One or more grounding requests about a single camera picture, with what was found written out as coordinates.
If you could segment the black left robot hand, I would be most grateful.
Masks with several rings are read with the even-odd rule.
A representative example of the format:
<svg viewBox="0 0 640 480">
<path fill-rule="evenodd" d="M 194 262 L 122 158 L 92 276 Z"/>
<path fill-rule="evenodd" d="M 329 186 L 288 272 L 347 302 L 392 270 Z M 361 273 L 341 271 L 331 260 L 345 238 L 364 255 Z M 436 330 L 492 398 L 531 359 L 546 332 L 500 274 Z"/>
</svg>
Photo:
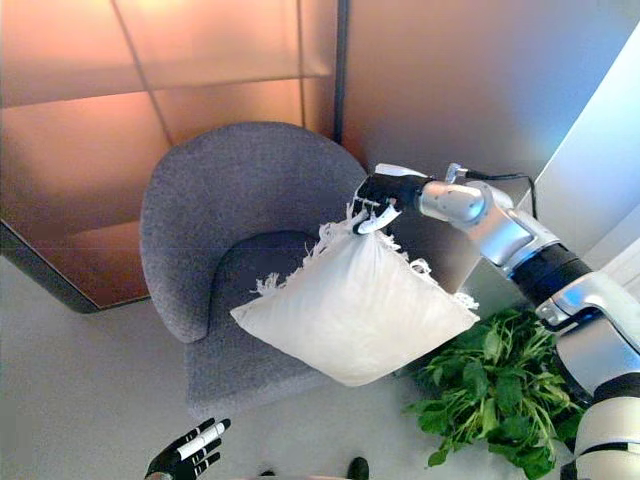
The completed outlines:
<svg viewBox="0 0 640 480">
<path fill-rule="evenodd" d="M 210 418 L 202 422 L 155 456 L 145 479 L 199 479 L 220 460 L 222 435 L 230 427 L 230 419 L 216 421 Z"/>
</svg>

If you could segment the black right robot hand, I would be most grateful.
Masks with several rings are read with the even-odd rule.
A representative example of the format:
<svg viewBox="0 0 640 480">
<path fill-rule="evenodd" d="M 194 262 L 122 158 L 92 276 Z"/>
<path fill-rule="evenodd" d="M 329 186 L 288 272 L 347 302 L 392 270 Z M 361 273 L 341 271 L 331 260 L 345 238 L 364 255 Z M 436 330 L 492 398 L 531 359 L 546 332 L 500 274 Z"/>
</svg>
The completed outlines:
<svg viewBox="0 0 640 480">
<path fill-rule="evenodd" d="M 353 233 L 367 235 L 381 230 L 406 211 L 416 211 L 424 186 L 432 176 L 398 165 L 379 163 L 357 188 L 352 213 L 364 215 Z"/>
</svg>

